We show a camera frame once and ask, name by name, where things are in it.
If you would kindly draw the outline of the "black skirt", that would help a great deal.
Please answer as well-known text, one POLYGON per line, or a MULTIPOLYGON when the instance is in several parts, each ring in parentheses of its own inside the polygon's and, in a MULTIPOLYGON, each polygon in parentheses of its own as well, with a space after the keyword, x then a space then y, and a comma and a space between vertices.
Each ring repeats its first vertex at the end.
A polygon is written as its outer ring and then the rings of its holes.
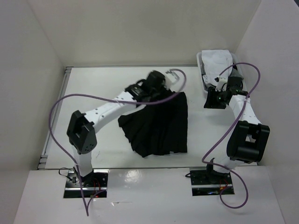
POLYGON ((134 152, 145 158, 149 155, 187 153, 188 104, 180 92, 173 99, 158 105, 122 115, 118 125, 134 152))

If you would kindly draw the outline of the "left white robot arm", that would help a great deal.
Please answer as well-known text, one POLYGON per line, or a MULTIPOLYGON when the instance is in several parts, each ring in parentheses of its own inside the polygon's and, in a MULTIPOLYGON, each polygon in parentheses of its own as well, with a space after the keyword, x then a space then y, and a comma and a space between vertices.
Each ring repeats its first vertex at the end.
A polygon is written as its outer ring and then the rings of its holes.
POLYGON ((81 186, 89 186, 93 182, 92 150, 97 145, 96 133, 121 115, 131 112, 138 106, 135 102, 147 103, 166 98, 171 80, 159 71, 152 71, 146 79, 142 79, 124 89, 115 103, 106 103, 93 110, 81 113, 73 112, 67 128, 67 136, 72 145, 76 165, 76 181, 81 186))

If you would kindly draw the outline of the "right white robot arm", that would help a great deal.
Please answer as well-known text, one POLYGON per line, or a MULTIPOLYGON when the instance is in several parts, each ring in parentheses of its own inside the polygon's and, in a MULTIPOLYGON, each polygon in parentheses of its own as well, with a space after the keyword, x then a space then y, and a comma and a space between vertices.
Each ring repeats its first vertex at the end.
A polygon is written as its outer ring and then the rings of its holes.
POLYGON ((229 174, 229 171, 243 164, 260 162, 270 135, 270 128, 263 125, 255 116, 243 90, 241 77, 229 77, 220 89, 208 88, 206 109, 225 109, 229 106, 235 118, 238 118, 229 137, 226 152, 212 158, 213 163, 206 166, 205 179, 216 184, 229 174))

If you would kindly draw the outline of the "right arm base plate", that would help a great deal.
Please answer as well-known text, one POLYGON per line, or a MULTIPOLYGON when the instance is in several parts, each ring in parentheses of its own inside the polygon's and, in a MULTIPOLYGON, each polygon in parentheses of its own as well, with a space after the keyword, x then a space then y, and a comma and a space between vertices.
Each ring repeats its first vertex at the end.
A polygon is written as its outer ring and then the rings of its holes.
POLYGON ((185 175, 191 181, 193 196, 234 195, 234 187, 230 173, 209 175, 206 169, 190 169, 185 175))

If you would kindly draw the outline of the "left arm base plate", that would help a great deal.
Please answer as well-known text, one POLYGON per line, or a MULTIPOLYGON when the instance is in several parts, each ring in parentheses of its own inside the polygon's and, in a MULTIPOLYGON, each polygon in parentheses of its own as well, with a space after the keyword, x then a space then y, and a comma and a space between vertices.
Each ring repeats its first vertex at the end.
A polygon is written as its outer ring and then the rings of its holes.
MULTIPOLYGON (((91 198, 96 194, 96 198, 107 196, 108 169, 95 169, 87 178, 83 178, 82 190, 84 197, 91 198)), ((71 168, 61 168, 58 174, 66 178, 64 198, 81 198, 81 190, 77 173, 71 168)))

